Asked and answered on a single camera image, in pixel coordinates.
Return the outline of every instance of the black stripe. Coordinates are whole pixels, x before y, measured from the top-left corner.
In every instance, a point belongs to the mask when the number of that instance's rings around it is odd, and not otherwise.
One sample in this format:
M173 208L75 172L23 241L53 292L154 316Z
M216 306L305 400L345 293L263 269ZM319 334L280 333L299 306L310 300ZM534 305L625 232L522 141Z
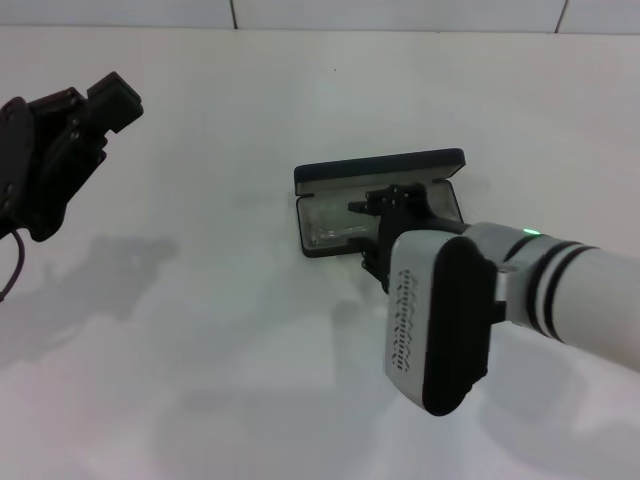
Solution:
M564 257L562 261L556 267L556 270L553 272L551 276L551 280L549 280L549 285L547 286L547 293L544 298L544 324L547 326L549 333L553 338L558 340L559 342L564 343L560 337L558 336L558 332L556 332L556 327L553 324L553 299L556 294L556 289L558 288L558 284L560 283L560 279L562 278L562 274L565 272L569 264L576 259L578 255L588 250L593 250L596 247L580 247L576 248L569 255Z
M504 257L504 261L508 262L511 260L516 253L518 253L522 248L528 244L530 241L535 240L536 238L545 237L546 235L527 235L526 237L522 237L518 240L513 247L507 252L507 256Z
M529 286L527 287L527 315L529 316L529 321L531 322L531 326L533 327L533 329L540 335L544 335L545 337L549 337L549 335L542 331L540 322L538 322L538 316L536 315L536 293L538 291L538 284L540 283L540 279L542 278L542 274L544 273L545 269L549 266L549 263L551 263L551 260L553 260L553 258L562 250L565 250L566 248L572 247L574 245L579 245L579 243L562 242L551 247L547 251L547 253L542 256L540 262L538 262L538 265L531 275Z

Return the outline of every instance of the white cylinder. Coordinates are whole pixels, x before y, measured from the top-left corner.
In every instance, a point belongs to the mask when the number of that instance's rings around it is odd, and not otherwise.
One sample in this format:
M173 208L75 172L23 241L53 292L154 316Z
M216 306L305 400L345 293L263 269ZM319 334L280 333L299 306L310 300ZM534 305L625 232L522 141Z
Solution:
M640 260L588 250L556 277L543 288L544 322L564 343L640 372Z

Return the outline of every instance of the white table surface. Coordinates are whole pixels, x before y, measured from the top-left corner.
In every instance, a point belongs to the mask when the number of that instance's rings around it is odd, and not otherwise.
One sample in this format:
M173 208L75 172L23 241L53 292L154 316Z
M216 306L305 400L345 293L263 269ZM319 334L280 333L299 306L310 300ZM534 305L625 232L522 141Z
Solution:
M461 147L465 219L640 254L640 38L0 29L0 98L117 70L144 117L0 305L3 480L640 476L640 376L510 325L433 418L296 165ZM15 246L0 245L7 275Z

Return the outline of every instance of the open box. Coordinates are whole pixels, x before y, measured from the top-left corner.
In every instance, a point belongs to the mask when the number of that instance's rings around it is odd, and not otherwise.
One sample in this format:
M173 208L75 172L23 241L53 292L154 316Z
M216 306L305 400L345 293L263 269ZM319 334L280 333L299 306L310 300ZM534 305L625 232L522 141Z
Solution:
M349 202L389 185L422 183L429 206L442 218L462 223L447 180L466 164L457 148L301 165L294 170L302 252L310 258L357 253L350 238L378 234L378 218L348 211Z

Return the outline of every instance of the wire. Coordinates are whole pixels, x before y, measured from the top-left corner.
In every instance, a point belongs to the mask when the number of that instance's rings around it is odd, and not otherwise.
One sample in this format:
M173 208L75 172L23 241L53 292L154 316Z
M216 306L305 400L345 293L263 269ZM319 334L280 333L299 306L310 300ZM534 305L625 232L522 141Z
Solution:
M0 292L0 302L4 301L5 297L9 294L13 286L16 284L16 282L18 281L18 277L22 272L22 267L24 267L24 259L25 259L24 242L22 241L22 238L20 237L20 235L16 230L13 230L11 232L11 235L13 235L13 238L16 239L16 243L18 244L18 264L16 265L16 268L13 271L11 278L7 282L7 285Z

